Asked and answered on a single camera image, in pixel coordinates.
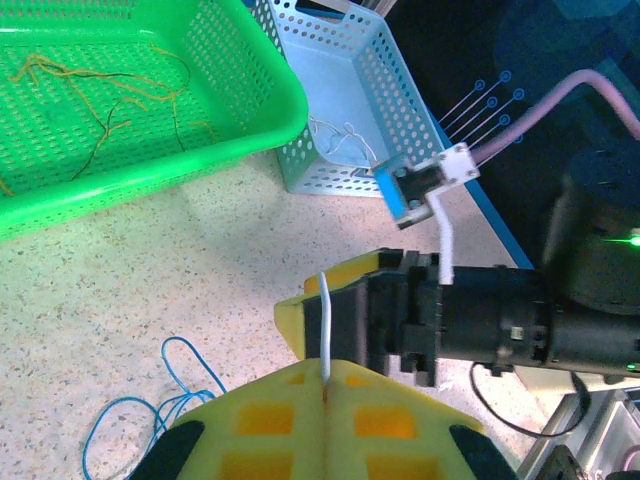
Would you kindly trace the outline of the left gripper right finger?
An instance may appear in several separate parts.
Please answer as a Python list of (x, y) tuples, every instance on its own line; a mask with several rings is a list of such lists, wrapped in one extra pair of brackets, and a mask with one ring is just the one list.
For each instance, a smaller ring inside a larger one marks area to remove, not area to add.
[(325, 480), (519, 480), (477, 419), (383, 375), (334, 360)]

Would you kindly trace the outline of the light blue plastic basket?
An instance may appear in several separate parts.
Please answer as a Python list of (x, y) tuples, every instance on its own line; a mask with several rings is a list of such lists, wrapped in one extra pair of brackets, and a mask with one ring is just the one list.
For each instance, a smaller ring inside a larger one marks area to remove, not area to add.
[(331, 21), (296, 0), (255, 0), (251, 12), (301, 82), (308, 123), (277, 151), (292, 194), (379, 196), (372, 166), (396, 155), (413, 164), (444, 150), (385, 20), (348, 0), (319, 0)]

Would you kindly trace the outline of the green plastic basket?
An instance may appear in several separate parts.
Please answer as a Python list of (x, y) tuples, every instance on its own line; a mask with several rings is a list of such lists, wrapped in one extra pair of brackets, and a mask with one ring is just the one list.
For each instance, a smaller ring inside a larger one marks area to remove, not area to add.
[(0, 0), (0, 242), (231, 168), (303, 129), (255, 0)]

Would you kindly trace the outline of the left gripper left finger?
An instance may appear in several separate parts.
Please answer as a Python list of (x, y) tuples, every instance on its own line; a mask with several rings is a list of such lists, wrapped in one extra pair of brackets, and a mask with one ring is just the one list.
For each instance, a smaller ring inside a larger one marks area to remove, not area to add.
[(320, 363), (305, 360), (182, 414), (130, 480), (325, 480)]

